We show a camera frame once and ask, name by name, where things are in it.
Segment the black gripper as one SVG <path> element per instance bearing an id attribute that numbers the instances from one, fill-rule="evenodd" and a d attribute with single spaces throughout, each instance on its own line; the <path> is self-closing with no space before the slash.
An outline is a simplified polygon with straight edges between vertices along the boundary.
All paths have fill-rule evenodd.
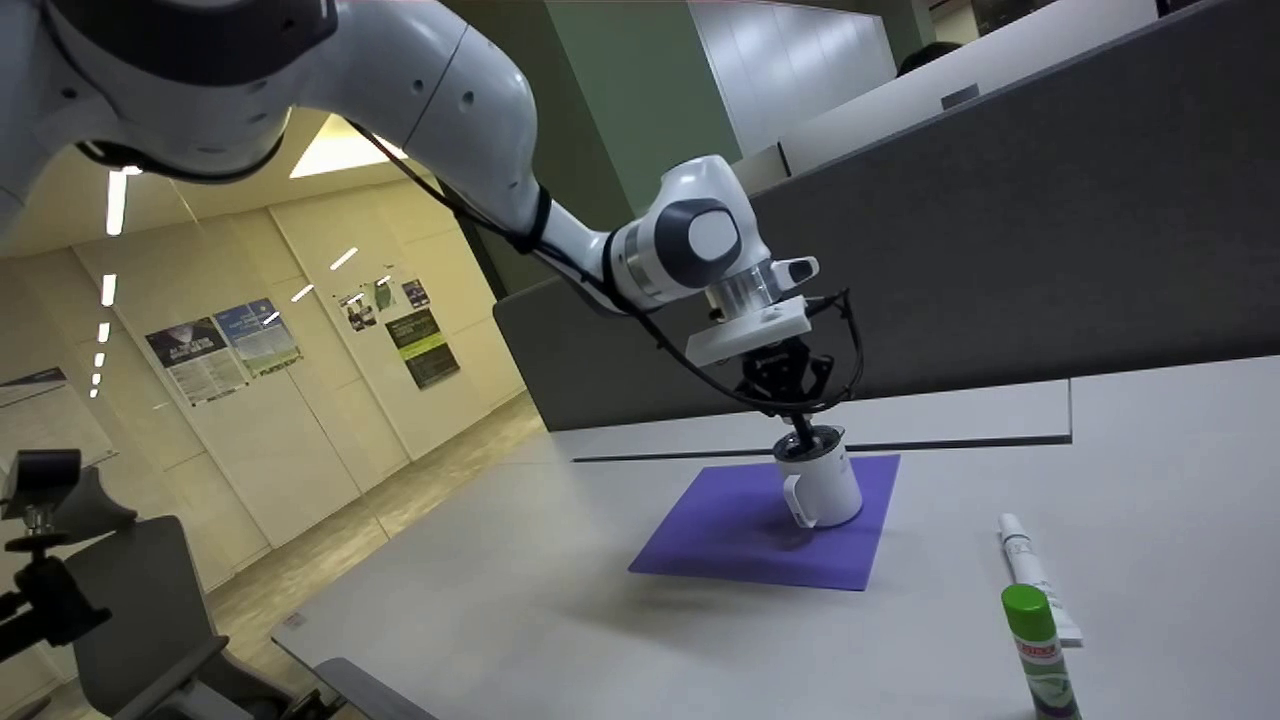
<path id="1" fill-rule="evenodd" d="M 738 361 L 738 390 L 765 409 L 817 409 L 830 381 L 830 361 L 807 339 L 754 348 Z M 817 451 L 811 410 L 792 410 L 796 449 Z"/>

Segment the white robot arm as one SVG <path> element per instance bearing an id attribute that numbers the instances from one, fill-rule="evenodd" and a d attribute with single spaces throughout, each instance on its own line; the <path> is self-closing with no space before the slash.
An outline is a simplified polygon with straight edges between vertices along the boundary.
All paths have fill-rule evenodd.
<path id="1" fill-rule="evenodd" d="M 781 261 L 731 164 L 690 157 L 651 202 L 594 232 L 537 181 L 537 96 L 516 58 L 445 0 L 0 0 L 0 202 L 20 210 L 77 148 L 102 169 L 233 185 L 282 143 L 287 117 L 343 117 L 418 158 L 462 210 L 544 261 L 594 307 L 651 321 L 699 297 L 711 322 L 670 348 L 800 440 L 830 402 L 811 353 L 811 254 Z"/>

